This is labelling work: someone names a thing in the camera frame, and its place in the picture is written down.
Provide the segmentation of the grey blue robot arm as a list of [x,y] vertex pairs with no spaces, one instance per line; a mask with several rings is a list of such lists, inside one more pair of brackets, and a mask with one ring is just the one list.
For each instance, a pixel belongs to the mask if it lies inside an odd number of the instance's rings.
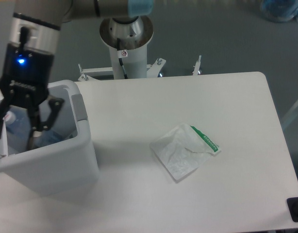
[[152,10],[151,0],[17,0],[0,77],[0,139],[12,106],[27,111],[29,150],[35,134],[54,125],[64,100],[50,95],[48,84],[64,22],[103,17],[132,23]]

